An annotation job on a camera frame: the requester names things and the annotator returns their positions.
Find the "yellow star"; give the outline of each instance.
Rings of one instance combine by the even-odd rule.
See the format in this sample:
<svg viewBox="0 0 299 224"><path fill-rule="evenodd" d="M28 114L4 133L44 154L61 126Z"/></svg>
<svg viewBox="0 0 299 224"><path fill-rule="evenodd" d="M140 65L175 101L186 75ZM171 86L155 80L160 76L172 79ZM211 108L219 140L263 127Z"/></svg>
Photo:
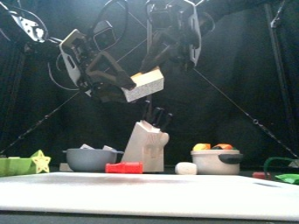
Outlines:
<svg viewBox="0 0 299 224"><path fill-rule="evenodd" d="M49 172L49 162L51 158L45 157L43 155L43 151L39 150L37 152L33 153L32 155L32 161L35 162L36 165L36 173L40 173L41 171Z"/></svg>

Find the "black curtain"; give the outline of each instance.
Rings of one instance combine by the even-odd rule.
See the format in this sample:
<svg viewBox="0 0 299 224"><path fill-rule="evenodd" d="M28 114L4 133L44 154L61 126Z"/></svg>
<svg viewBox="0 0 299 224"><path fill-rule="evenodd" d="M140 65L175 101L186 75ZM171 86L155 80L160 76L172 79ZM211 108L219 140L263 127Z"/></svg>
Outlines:
<svg viewBox="0 0 299 224"><path fill-rule="evenodd" d="M36 14L47 24L51 36L64 39L73 29L87 32L104 2L36 1ZM131 75L137 73L145 56L144 3L145 1L139 0L128 1L131 14L125 37L109 49L109 53ZM292 4L298 6L295 1L290 3L288 11L292 10ZM275 4L271 4L271 9L276 11ZM124 27L123 16L123 7L111 7L107 19L116 34ZM290 22L284 16L282 31L278 31L283 49L295 42L295 36L298 37L292 35L290 38L287 34L288 25L298 28L292 21L294 17ZM75 94L73 91L59 88L48 75L49 63L53 79L63 86L75 88L67 72L59 71L55 66L57 55L52 57L52 51L52 48L44 46L39 53L27 57L11 122L13 135L21 134ZM284 51L284 63L292 61L296 53L294 50ZM184 73L171 61L162 65L164 90L154 94L152 104L174 113L166 130L171 137L164 148L167 165L191 161L191 150L196 143L232 144L246 155L242 163L244 166L259 166L272 156L291 157L290 152L260 129L259 124L271 130L275 137L298 154L295 134L291 133L287 121L290 111L286 109L283 92L292 93L291 110L295 111L298 91L292 84L294 80L298 80L298 76L294 76L298 65L288 63L287 68L286 78L290 82L287 89L282 89L264 5L234 13L218 22L214 32L208 33L202 41L199 65L192 71ZM9 150L11 155L31 156L35 151L43 149L52 157L52 163L57 164L65 159L61 151L83 144L96 148L105 144L123 150L135 123L141 119L143 102L144 99L128 104L100 103L80 94Z"/></svg>
<svg viewBox="0 0 299 224"><path fill-rule="evenodd" d="M9 132L15 111L15 101L23 77L24 55L11 43L4 32L0 35L0 149L16 137Z"/></svg>

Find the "gray bowl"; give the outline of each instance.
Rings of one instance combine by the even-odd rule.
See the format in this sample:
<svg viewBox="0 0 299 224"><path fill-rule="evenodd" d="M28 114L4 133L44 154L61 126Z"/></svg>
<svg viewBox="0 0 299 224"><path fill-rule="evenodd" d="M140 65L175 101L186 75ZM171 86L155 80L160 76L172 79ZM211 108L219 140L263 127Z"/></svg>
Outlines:
<svg viewBox="0 0 299 224"><path fill-rule="evenodd" d="M67 149L67 162L75 172L103 172L116 160L116 150Z"/></svg>

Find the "white ball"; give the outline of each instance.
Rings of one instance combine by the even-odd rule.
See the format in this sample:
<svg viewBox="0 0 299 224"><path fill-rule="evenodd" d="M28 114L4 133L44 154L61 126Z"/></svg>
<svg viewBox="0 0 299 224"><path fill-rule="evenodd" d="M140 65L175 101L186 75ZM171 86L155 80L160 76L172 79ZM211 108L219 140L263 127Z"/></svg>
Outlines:
<svg viewBox="0 0 299 224"><path fill-rule="evenodd" d="M180 162L175 166L175 173L182 175L196 175L198 173L198 166L194 163Z"/></svg>

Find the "white bowl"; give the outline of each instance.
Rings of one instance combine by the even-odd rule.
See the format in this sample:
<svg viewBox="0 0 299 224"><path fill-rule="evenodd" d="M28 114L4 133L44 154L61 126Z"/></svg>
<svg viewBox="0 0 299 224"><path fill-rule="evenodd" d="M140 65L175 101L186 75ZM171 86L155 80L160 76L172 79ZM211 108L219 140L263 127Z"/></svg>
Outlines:
<svg viewBox="0 0 299 224"><path fill-rule="evenodd" d="M239 150L192 150L191 159L198 166L198 174L238 175L243 155Z"/></svg>

